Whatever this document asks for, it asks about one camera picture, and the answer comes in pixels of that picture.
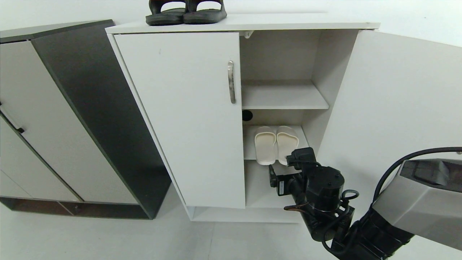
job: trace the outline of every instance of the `black sandal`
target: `black sandal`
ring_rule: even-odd
[[[221,9],[206,9],[198,11],[197,6],[201,2],[206,1],[213,1],[221,4]],[[227,16],[223,0],[186,0],[186,8],[188,9],[188,13],[183,15],[183,21],[185,24],[189,25],[215,24]]]
[[[188,7],[174,8],[165,11],[160,11],[162,6],[170,2],[183,2],[186,0],[149,0],[149,8],[151,15],[146,16],[148,25],[180,25],[183,23],[183,15],[188,11]]]

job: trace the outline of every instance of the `floor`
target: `floor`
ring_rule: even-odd
[[[171,188],[158,218],[117,220],[13,212],[0,206],[1,260],[333,260],[298,224],[190,222]],[[415,237],[393,260],[462,259]]]

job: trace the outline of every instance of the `white slipper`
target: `white slipper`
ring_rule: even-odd
[[[286,156],[291,155],[298,147],[297,133],[288,126],[280,126],[276,138],[278,141],[278,160],[282,165],[287,165]]]
[[[255,153],[258,164],[271,165],[276,162],[276,135],[269,126],[262,126],[255,131]]]

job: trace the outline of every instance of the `slipper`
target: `slipper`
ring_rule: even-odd
[[[201,2],[213,1],[221,4],[220,10],[218,9],[206,9],[206,10],[197,10],[197,6]],[[206,25],[206,24],[215,24],[224,18],[226,18],[225,4],[223,0],[187,0],[186,4],[188,5],[188,13],[183,15],[183,20],[185,24],[188,25]]]
[[[257,163],[271,165],[276,162],[276,135],[269,126],[262,126],[255,131],[255,153]]]
[[[298,147],[298,137],[294,129],[288,126],[280,126],[276,132],[278,142],[278,160],[282,165],[287,165],[286,156],[291,155]]]
[[[183,15],[188,11],[187,8],[174,8],[161,11],[162,6],[170,2],[183,2],[186,0],[150,0],[149,8],[151,15],[146,16],[148,25],[180,25],[183,23]]]

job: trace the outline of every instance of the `metal handle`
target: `metal handle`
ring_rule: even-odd
[[[2,114],[3,118],[7,123],[9,123],[18,133],[22,134],[25,132],[24,128],[19,127],[17,124],[15,124],[10,118],[10,115],[5,111],[4,108],[1,107],[2,103],[0,102],[0,113]]]
[[[234,91],[234,62],[228,62],[228,84],[230,87],[231,103],[236,103],[236,93]]]

